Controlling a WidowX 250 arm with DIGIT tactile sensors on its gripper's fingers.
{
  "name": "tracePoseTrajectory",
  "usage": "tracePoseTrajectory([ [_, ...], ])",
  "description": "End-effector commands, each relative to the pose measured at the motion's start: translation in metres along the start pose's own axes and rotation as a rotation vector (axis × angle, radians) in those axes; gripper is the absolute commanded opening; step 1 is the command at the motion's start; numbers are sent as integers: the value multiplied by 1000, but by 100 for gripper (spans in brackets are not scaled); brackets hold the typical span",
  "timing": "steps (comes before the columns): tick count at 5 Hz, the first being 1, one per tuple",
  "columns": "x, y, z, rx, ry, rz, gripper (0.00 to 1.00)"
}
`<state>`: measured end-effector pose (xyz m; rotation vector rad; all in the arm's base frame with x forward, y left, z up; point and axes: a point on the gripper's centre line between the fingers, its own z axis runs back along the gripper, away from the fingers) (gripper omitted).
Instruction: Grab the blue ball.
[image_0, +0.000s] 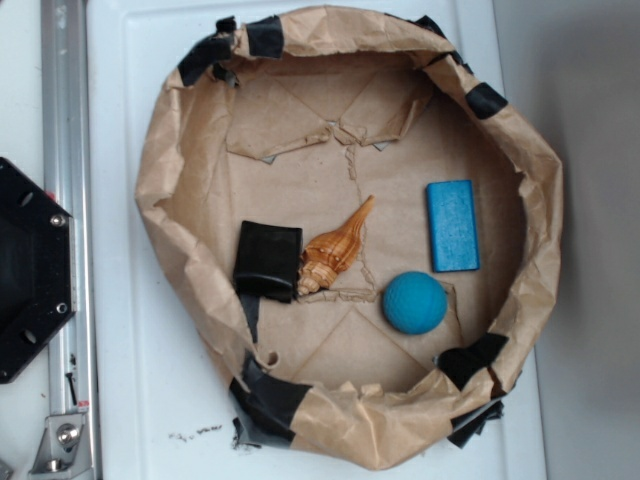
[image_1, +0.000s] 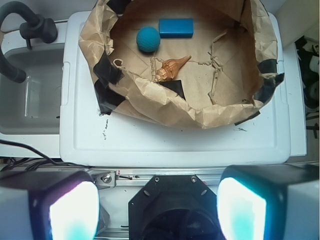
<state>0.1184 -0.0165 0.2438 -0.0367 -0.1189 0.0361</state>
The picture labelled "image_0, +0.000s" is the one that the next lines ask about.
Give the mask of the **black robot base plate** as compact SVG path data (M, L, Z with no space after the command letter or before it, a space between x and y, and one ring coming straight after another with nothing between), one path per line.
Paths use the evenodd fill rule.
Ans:
M72 217L1 159L1 383L13 382L75 313Z

